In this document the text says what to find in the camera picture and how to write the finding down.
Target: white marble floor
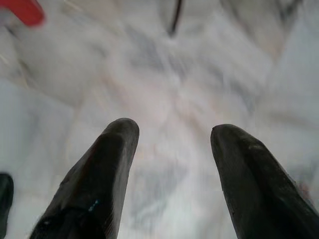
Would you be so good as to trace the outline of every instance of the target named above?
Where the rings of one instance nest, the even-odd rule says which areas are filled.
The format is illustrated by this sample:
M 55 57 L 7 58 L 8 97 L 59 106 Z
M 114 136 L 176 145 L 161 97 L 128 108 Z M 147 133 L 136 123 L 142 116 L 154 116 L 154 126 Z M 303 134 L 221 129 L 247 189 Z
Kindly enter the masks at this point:
M 29 235 L 66 172 L 122 117 L 141 135 L 119 239 L 236 238 L 209 142 L 221 123 L 262 140 L 319 208 L 319 6 L 301 12 L 274 62 L 218 5 L 170 39 L 156 0 L 105 1 L 106 17 L 40 2 L 43 26 L 0 29 L 7 239 Z

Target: marble floor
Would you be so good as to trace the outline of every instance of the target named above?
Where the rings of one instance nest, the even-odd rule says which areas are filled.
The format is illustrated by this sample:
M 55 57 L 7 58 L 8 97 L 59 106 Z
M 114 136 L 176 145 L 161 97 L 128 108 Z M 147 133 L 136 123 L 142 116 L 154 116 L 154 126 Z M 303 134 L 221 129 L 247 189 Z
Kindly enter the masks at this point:
M 319 209 L 319 4 L 301 8 L 274 59 L 217 1 L 188 3 L 175 38 L 158 0 L 39 2 L 42 26 L 0 26 L 0 171 L 15 183 L 6 239 L 28 237 L 122 117 L 140 140 L 119 239 L 236 239 L 209 142 L 221 123 L 262 140 Z

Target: red object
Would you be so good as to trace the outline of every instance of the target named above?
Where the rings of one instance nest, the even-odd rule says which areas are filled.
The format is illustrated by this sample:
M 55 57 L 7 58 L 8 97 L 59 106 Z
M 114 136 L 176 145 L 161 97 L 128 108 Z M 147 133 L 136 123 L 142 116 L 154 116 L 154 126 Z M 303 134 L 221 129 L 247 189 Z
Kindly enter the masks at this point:
M 36 0 L 0 0 L 0 7 L 8 8 L 27 26 L 44 21 L 44 12 Z

